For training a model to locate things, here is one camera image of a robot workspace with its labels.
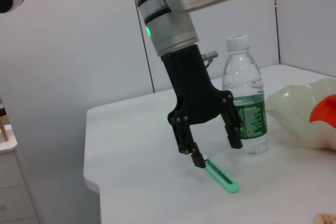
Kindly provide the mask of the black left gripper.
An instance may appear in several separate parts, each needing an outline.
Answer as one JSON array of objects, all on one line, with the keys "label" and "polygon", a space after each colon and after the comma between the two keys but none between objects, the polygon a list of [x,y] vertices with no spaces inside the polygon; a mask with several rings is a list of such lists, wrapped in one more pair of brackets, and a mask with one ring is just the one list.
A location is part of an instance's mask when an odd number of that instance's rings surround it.
[{"label": "black left gripper", "polygon": [[241,149],[240,129],[243,122],[228,98],[229,91],[216,89],[208,75],[197,45],[171,52],[162,57],[169,79],[177,97],[177,104],[168,114],[178,151],[189,155],[198,168],[205,168],[205,161],[194,142],[190,125],[206,123],[221,115],[227,138],[233,149]]}]

